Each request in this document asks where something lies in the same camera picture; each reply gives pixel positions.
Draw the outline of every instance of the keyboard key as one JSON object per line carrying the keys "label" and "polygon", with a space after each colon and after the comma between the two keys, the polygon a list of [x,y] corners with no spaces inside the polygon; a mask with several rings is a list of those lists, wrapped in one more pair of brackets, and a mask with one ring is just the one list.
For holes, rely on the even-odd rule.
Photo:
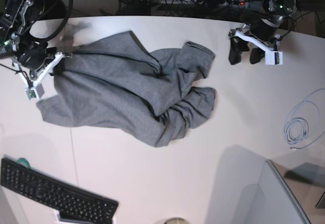
{"label": "keyboard key", "polygon": [[118,203],[61,183],[3,158],[1,185],[43,205],[96,224],[111,223]]}

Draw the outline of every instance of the metal bracket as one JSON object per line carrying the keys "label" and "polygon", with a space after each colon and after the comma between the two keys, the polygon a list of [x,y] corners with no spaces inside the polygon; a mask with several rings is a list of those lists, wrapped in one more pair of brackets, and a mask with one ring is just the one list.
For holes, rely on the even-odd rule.
{"label": "metal bracket", "polygon": [[22,8],[22,10],[20,12],[21,26],[18,29],[18,34],[19,35],[23,32],[24,28],[26,27],[26,18],[25,18],[25,15],[26,15],[26,12],[27,12],[28,8],[30,6],[32,6],[32,5],[33,5],[33,1],[32,0],[26,0],[25,1],[25,4],[24,4],[24,6],[23,6],[23,8]]}
{"label": "metal bracket", "polygon": [[[38,73],[38,77],[35,81],[33,81],[32,87],[29,87],[28,82],[24,77],[24,75],[22,73],[19,73],[20,78],[25,83],[25,92],[29,100],[33,98],[37,98],[39,100],[43,96],[45,92],[42,86],[42,81],[44,80],[47,74],[53,72],[53,68],[65,57],[69,57],[69,56],[64,55],[62,52],[56,53],[55,59]],[[16,62],[13,62],[13,64],[15,69],[17,71],[20,71],[19,64]]]}
{"label": "metal bracket", "polygon": [[256,45],[258,48],[265,52],[265,64],[266,65],[282,65],[283,64],[283,52],[282,51],[274,51],[270,47],[267,47],[261,41],[257,40],[254,37],[247,36],[241,30],[237,30],[234,36],[239,37],[240,39],[251,42]]}

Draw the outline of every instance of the green object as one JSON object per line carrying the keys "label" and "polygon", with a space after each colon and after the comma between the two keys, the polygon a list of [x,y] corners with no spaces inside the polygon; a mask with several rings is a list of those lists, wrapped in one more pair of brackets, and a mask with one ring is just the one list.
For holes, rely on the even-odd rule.
{"label": "green object", "polygon": [[22,165],[22,166],[24,166],[24,167],[30,169],[30,164],[29,164],[28,160],[26,160],[25,158],[19,158],[19,159],[16,161],[16,163],[18,163],[18,164],[20,164],[20,165]]}
{"label": "green object", "polygon": [[36,98],[36,94],[35,94],[34,91],[30,91],[30,92],[29,92],[29,96],[30,96],[31,98]]}

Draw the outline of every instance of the wire bundle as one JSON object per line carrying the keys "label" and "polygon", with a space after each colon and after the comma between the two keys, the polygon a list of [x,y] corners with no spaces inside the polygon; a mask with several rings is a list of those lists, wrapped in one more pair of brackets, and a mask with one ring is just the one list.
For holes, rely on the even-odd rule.
{"label": "wire bundle", "polygon": [[[172,0],[171,4],[167,3],[167,0],[165,0],[165,5],[167,7],[167,11],[164,14],[164,16],[170,15],[170,16],[179,16],[179,17],[200,17],[200,18],[216,18],[217,14],[224,13],[224,11],[231,11],[236,14],[236,17],[238,17],[242,9],[239,6],[239,3],[247,3],[247,2],[254,2],[254,1],[260,1],[260,0],[236,0],[232,3],[226,3],[226,6],[223,7],[207,7],[207,0],[176,0],[178,2],[181,2],[182,12],[180,13],[178,11],[172,11],[171,5],[175,2],[175,0]],[[230,9],[231,6],[236,5],[238,6],[239,11],[235,11],[233,9]],[[192,11],[189,15],[185,15],[185,11]]]}
{"label": "wire bundle", "polygon": [[[315,140],[313,140],[311,143],[303,146],[303,147],[293,147],[294,145],[300,144],[304,142],[305,140],[309,139],[312,135],[313,132],[309,132],[309,125],[306,119],[302,117],[295,117],[297,112],[304,107],[306,104],[311,104],[317,111],[317,117],[318,117],[318,125],[320,123],[320,111],[319,107],[314,103],[311,102],[310,99],[313,95],[319,93],[319,92],[324,92],[325,88],[318,89],[312,93],[310,93],[308,96],[305,97],[303,101],[298,103],[287,115],[283,127],[283,136],[285,141],[287,142],[288,145],[290,145],[290,149],[304,149],[307,148],[308,146],[312,145],[315,143],[321,136],[325,134],[325,131],[321,133]],[[300,128],[300,132],[298,133],[297,136],[294,136],[292,133],[292,130],[294,126],[298,126]]]}

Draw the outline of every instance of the white table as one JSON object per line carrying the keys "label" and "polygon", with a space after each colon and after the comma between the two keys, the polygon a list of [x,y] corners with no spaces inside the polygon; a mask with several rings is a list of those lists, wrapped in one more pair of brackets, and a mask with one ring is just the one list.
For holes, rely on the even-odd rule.
{"label": "white table", "polygon": [[[173,17],[69,20],[65,35],[54,41],[63,40],[66,50],[132,30],[149,52],[181,48],[186,41],[214,51],[208,78],[196,83],[217,90],[211,118],[164,148],[152,148],[119,129],[70,131],[42,122],[36,101],[25,99],[19,78],[1,69],[0,152],[25,156],[35,169],[116,199],[116,223],[162,224],[174,216],[192,224],[232,223],[242,189],[258,181],[265,158],[289,169],[306,161],[325,165],[325,138],[306,150],[292,151],[282,136],[284,119],[294,105],[325,86],[325,40],[292,33],[281,45],[284,65],[251,65],[244,54],[240,64],[231,66],[227,35],[236,26]],[[33,31],[42,34],[46,27],[53,28],[52,23],[39,22]],[[52,78],[44,88],[46,96],[54,93]],[[324,114],[325,105],[319,107]],[[53,223],[47,210],[41,219],[30,213],[47,207],[20,200],[30,223]]]}

